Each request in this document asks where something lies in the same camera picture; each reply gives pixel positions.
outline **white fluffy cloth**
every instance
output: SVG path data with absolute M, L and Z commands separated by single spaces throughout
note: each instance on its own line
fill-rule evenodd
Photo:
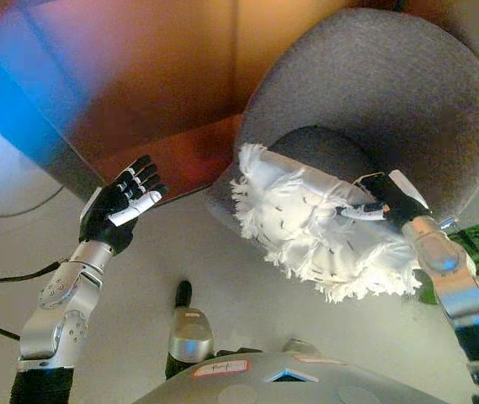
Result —
M 370 195 L 260 145 L 243 145 L 239 163 L 243 176 L 231 184 L 242 236 L 263 244 L 265 260 L 288 278 L 314 281 L 333 302 L 420 286 L 417 256 L 401 235 L 337 215 L 337 206 L 372 202 Z

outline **white label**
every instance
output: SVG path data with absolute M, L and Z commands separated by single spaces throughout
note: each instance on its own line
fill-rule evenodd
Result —
M 248 370 L 247 360 L 229 360 L 218 364 L 206 364 L 198 368 L 192 377 L 230 375 L 232 373 L 246 372 Z

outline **chair backrest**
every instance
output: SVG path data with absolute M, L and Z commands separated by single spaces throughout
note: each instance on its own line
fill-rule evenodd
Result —
M 310 125 L 348 137 L 379 169 L 402 170 L 439 219 L 460 213 L 479 186 L 479 61 L 423 19 L 344 10 L 276 62 L 236 147 Z

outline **black cable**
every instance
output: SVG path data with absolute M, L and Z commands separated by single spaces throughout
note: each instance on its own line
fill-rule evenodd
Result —
M 48 267 L 43 268 L 40 271 L 34 272 L 32 274 L 22 275 L 22 276 L 13 276 L 9 278 L 0 278 L 0 284 L 9 283 L 9 282 L 21 282 L 23 280 L 40 277 L 42 275 L 48 274 L 58 269 L 62 262 L 64 262 L 64 260 L 56 261 L 54 263 L 51 263 Z M 0 328 L 0 335 L 3 335 L 4 337 L 7 337 L 7 338 L 14 339 L 15 341 L 20 340 L 20 336 L 18 334 L 15 334 L 10 331 L 6 331 L 2 328 Z
M 61 186 L 54 194 L 52 194 L 51 196 L 49 196 L 48 198 L 46 198 L 45 200 L 43 200 L 42 202 L 39 202 L 37 205 L 29 208 L 29 209 L 26 209 L 26 210 L 22 210 L 20 212 L 16 212 L 16 213 L 7 213 L 7 214 L 3 214 L 3 215 L 0 215 L 0 219 L 6 219 L 8 217 L 15 217 L 15 216 L 20 216 L 20 215 L 24 215 L 26 213 L 29 213 L 33 210 L 36 210 L 36 209 L 39 209 L 42 205 L 50 202 L 51 200 L 53 200 L 65 187 Z

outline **gray chair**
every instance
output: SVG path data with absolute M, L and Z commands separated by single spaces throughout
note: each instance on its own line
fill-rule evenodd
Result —
M 244 142 L 350 182 L 400 169 L 443 220 L 479 187 L 479 61 L 423 19 L 344 10 L 298 39 L 248 103 L 236 161 L 208 192 L 234 231 L 229 182 Z

